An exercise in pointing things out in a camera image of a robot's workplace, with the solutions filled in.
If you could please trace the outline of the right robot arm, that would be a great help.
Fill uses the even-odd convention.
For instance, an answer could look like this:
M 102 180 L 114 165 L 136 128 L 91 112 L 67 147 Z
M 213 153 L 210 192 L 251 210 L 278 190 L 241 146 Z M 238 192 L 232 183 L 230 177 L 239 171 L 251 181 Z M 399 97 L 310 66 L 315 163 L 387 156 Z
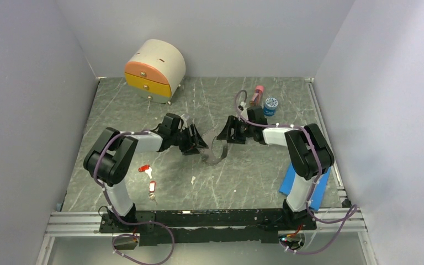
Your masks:
M 288 149 L 295 177 L 291 190 L 283 202 L 282 224 L 295 229 L 309 216 L 311 199 L 317 181 L 334 164 L 335 158 L 326 138 L 316 123 L 303 127 L 269 125 L 262 107 L 246 109 L 247 120 L 229 116 L 223 130 L 216 137 L 230 144 L 245 144 L 252 138 L 264 145 L 284 146 Z

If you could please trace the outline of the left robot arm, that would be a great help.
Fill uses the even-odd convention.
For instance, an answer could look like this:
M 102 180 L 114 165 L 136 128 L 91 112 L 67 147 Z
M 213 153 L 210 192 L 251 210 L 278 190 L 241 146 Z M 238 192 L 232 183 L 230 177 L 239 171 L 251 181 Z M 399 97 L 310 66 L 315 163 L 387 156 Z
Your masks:
M 125 176 L 135 154 L 163 152 L 177 146 L 181 154 L 196 155 L 209 146 L 193 123 L 177 114 L 167 113 L 152 130 L 119 131 L 107 127 L 86 154 L 83 168 L 102 188 L 108 213 L 122 232 L 131 231 L 137 222 L 136 206 L 130 198 Z

